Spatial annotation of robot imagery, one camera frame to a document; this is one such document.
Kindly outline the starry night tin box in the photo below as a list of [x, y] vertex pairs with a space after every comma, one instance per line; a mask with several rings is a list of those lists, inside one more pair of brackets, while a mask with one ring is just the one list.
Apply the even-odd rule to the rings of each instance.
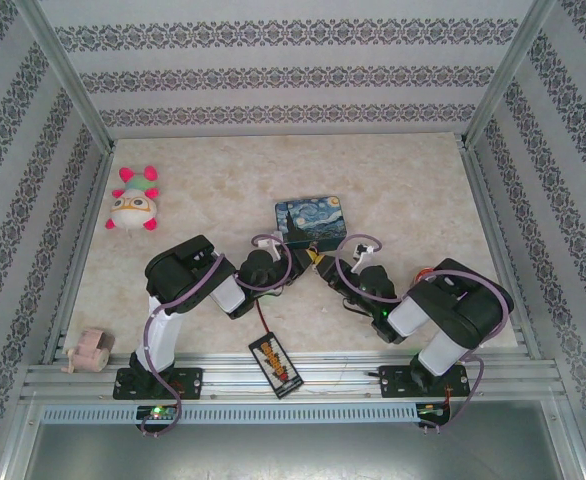
[[277, 230], [291, 249], [318, 242], [320, 252], [333, 251], [347, 237], [347, 226], [337, 196], [282, 201], [274, 207]]

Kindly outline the black charger board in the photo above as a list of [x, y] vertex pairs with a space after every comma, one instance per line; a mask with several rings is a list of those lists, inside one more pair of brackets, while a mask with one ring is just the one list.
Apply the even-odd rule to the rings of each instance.
[[265, 334], [250, 343], [248, 348], [278, 399], [283, 399], [304, 384], [274, 333]]

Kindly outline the white and pink plush toy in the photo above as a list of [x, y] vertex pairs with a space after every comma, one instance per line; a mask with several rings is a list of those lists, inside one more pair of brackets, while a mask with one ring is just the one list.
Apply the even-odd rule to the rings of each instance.
[[154, 231], [158, 226], [155, 203], [159, 196], [157, 169], [147, 165], [138, 172], [122, 167], [118, 175], [123, 187], [112, 191], [114, 202], [105, 228]]

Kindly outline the pink wooden toy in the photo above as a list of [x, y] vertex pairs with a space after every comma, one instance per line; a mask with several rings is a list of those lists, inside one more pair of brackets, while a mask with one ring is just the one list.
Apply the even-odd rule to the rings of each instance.
[[61, 371], [97, 373], [108, 364], [115, 337], [104, 330], [89, 328], [82, 332], [77, 344], [67, 351], [67, 365]]

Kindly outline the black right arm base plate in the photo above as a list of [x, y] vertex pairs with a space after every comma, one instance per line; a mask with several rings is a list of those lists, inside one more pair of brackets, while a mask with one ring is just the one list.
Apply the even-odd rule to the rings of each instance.
[[467, 397], [470, 383], [465, 367], [453, 365], [434, 376], [419, 365], [385, 365], [378, 368], [383, 398]]

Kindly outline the aluminium mounting rail bed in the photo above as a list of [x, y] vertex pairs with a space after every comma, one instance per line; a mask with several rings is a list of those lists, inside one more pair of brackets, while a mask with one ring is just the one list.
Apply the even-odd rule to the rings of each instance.
[[[557, 364], [534, 359], [525, 348], [486, 348], [477, 356], [485, 369], [476, 401], [542, 400], [567, 393]], [[338, 353], [292, 353], [292, 362], [304, 385], [285, 398], [288, 403], [329, 403], [375, 401], [381, 398], [379, 380], [372, 373], [381, 365], [406, 364], [407, 352], [369, 351]], [[41, 403], [99, 404], [113, 400], [116, 372], [128, 359], [115, 355], [100, 373], [67, 374], [62, 362], [32, 365], [26, 375], [19, 399]], [[249, 353], [180, 354], [178, 367], [203, 370], [203, 403], [273, 403], [276, 397], [257, 362]]]

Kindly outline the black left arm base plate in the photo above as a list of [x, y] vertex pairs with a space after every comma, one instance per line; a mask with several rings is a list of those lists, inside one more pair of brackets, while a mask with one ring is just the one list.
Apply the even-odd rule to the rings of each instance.
[[[199, 400], [203, 381], [201, 368], [173, 368], [161, 373], [181, 400]], [[132, 368], [117, 371], [113, 387], [116, 400], [171, 400], [174, 396], [149, 371], [136, 372]]]

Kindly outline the aluminium corner post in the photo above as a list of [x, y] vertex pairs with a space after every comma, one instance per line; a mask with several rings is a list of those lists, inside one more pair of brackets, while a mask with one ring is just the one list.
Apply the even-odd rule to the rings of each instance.
[[458, 146], [463, 149], [475, 145], [488, 124], [491, 116], [510, 82], [513, 80], [527, 51], [546, 22], [557, 0], [532, 0], [529, 10], [524, 16], [513, 37], [505, 56], [495, 71], [486, 92], [480, 100], [475, 113], [463, 134], [456, 136]]
[[108, 133], [98, 110], [72, 65], [69, 56], [59, 40], [55, 29], [47, 19], [39, 0], [12, 0], [49, 61], [58, 80], [77, 108], [83, 123], [102, 152], [110, 152], [114, 140]]

